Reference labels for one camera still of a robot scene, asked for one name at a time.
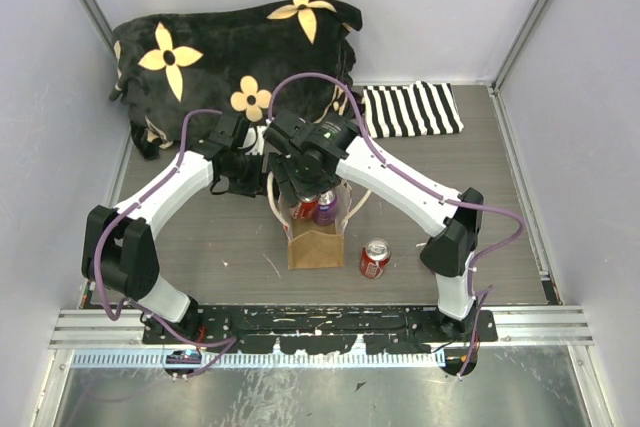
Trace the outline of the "watermelon print jute bag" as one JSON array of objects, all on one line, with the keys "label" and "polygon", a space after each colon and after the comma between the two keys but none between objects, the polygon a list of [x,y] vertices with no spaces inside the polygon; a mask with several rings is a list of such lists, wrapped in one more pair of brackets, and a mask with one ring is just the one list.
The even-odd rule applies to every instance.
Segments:
[{"label": "watermelon print jute bag", "polygon": [[349,182],[342,181],[336,188],[337,214],[333,224],[320,226],[313,220],[294,220],[281,194],[276,195],[276,182],[269,173],[267,198],[270,209],[282,225],[287,237],[287,262],[290,270],[343,267],[345,265],[345,231],[349,220],[364,206],[370,190],[360,200],[353,200]]}]

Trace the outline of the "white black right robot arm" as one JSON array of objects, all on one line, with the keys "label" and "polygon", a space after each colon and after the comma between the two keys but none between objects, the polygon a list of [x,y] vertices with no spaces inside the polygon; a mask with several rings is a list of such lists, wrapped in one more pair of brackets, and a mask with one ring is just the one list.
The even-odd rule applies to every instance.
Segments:
[{"label": "white black right robot arm", "polygon": [[440,332],[459,341],[473,330],[479,302],[469,268],[482,216],[464,204],[482,203],[477,190],[460,193],[430,180],[336,114],[311,123],[283,112],[268,123],[262,137],[272,149],[269,168],[288,203],[348,181],[413,220],[428,237],[420,260],[436,279]]}]

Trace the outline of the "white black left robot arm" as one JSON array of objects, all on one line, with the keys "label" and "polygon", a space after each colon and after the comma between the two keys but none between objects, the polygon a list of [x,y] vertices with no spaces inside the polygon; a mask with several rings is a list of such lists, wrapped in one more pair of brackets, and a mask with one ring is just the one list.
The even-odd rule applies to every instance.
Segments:
[{"label": "white black left robot arm", "polygon": [[203,110],[214,125],[200,138],[181,127],[172,164],[149,184],[114,207],[98,205],[87,217],[81,271],[94,282],[107,316],[119,318],[106,293],[121,295],[160,324],[178,343],[194,340],[202,329],[198,302],[161,274],[156,238],[170,218],[199,191],[229,180],[236,195],[255,197],[263,187],[264,129],[240,114]]}]

